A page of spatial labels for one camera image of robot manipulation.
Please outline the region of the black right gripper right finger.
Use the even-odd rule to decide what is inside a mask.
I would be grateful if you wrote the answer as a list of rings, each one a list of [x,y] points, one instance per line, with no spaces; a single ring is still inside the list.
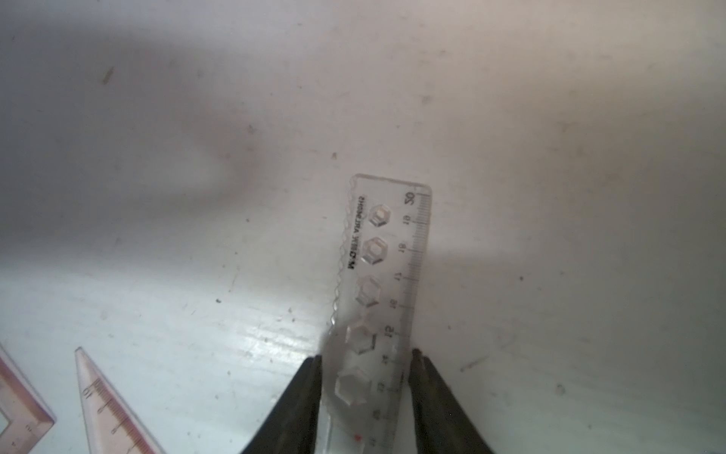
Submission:
[[[429,357],[412,350],[410,376],[418,453],[493,454]]]

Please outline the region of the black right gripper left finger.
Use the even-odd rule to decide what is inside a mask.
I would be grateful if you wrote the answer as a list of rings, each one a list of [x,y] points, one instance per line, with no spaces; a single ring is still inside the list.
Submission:
[[[242,453],[314,453],[322,389],[323,357],[309,357]]]

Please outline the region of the clear long stencil ruler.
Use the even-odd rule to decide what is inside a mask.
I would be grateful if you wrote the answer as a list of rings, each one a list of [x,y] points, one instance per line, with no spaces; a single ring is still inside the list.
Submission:
[[[408,375],[432,191],[351,181],[330,329],[323,341],[321,453],[391,453]]]

